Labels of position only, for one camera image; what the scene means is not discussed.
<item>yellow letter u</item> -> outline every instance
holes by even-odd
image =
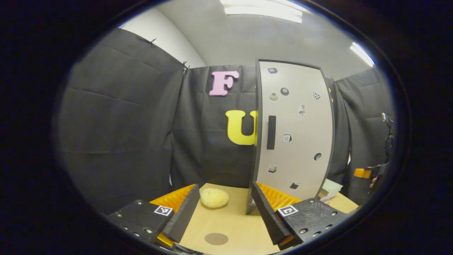
[[[231,110],[225,113],[228,117],[228,138],[240,145],[252,145],[255,142],[255,118],[256,111],[250,112],[250,116],[253,117],[253,134],[245,136],[242,134],[242,118],[246,115],[244,111]]]

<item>wooden table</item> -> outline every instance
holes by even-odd
[[[265,255],[279,252],[277,245],[272,245],[266,226],[258,211],[246,215],[248,189],[233,188],[206,183],[200,188],[216,188],[230,195],[224,207],[211,209],[204,206],[201,200],[192,215],[189,225],[180,242],[182,246],[212,255]],[[344,213],[357,208],[357,205],[340,193],[329,205]],[[223,245],[212,245],[205,241],[205,236],[221,233],[228,237]]]

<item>brown circle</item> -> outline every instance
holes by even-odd
[[[204,240],[211,245],[224,245],[228,242],[228,236],[220,233],[207,234]]]

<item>stack of papers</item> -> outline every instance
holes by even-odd
[[[342,187],[342,185],[326,179],[323,187],[321,188],[321,192],[318,194],[319,200],[326,204],[330,203],[332,198],[341,190]]]

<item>door handle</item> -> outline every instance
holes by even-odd
[[[267,149],[273,150],[275,147],[275,126],[277,116],[269,115],[269,125],[267,127]]]

